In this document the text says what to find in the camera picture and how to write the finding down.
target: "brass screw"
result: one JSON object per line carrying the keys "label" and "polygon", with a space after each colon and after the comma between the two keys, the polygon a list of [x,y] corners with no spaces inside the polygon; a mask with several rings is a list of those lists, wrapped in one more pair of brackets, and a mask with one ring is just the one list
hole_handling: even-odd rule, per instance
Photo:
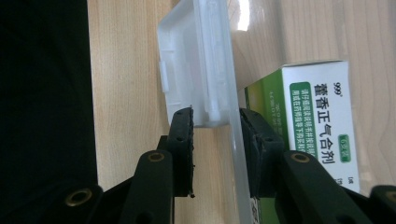
{"label": "brass screw", "polygon": [[149,161],[162,161],[165,156],[160,152],[154,152],[148,155]]}
{"label": "brass screw", "polygon": [[79,206],[87,202],[92,197],[90,189],[78,189],[67,195],[64,202],[69,207]]}
{"label": "brass screw", "polygon": [[302,153],[293,153],[291,155],[291,158],[294,159],[297,162],[309,162],[309,157],[305,156]]}

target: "black metal bracket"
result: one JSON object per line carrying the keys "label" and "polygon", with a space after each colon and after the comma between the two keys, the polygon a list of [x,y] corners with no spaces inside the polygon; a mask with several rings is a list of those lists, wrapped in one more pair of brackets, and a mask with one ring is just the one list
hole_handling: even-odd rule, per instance
{"label": "black metal bracket", "polygon": [[41,223],[174,223],[174,198],[194,197],[192,114],[192,108],[175,113],[169,135],[140,157],[133,177],[106,192],[92,184],[74,186]]}
{"label": "black metal bracket", "polygon": [[[366,198],[338,186],[313,156],[284,151],[256,112],[241,109],[250,196],[275,197],[281,223],[394,223],[396,187]],[[169,135],[144,153],[134,176],[113,189],[80,184],[61,194],[41,223],[174,223],[174,198],[193,197],[192,109],[175,113]]]}

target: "transparent plastic container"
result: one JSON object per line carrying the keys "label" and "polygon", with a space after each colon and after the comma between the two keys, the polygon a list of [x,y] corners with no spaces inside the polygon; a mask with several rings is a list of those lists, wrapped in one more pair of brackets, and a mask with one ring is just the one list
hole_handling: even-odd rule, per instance
{"label": "transparent plastic container", "polygon": [[192,106],[195,127],[230,125],[233,176],[225,178],[236,220],[227,223],[253,223],[227,2],[181,0],[160,22],[158,42],[168,121]]}

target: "wood grain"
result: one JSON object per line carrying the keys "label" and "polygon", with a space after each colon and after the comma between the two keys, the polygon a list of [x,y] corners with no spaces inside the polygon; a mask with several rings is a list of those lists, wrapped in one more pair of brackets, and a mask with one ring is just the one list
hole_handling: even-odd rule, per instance
{"label": "wood grain", "polygon": [[[167,134],[156,27],[176,0],[91,0],[92,85],[99,182],[134,173],[139,156]],[[361,192],[396,185],[396,1],[249,0],[237,30],[229,0],[238,89],[283,63],[349,60]],[[195,131],[195,199],[177,199],[177,223],[235,223],[227,127]]]}

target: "screw hole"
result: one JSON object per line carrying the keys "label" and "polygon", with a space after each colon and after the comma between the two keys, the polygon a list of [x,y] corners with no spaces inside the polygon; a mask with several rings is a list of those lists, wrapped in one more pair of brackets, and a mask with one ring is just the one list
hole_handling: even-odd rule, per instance
{"label": "screw hole", "polygon": [[162,153],[154,152],[148,155],[148,160],[149,161],[161,161],[165,158],[165,156]]}
{"label": "screw hole", "polygon": [[90,189],[79,189],[67,195],[64,202],[69,207],[79,206],[87,202],[92,197]]}
{"label": "screw hole", "polygon": [[140,213],[136,217],[137,224],[149,224],[154,219],[154,215],[148,211]]}
{"label": "screw hole", "polygon": [[291,158],[294,159],[297,162],[309,162],[309,157],[305,156],[304,154],[301,153],[293,153],[291,155]]}

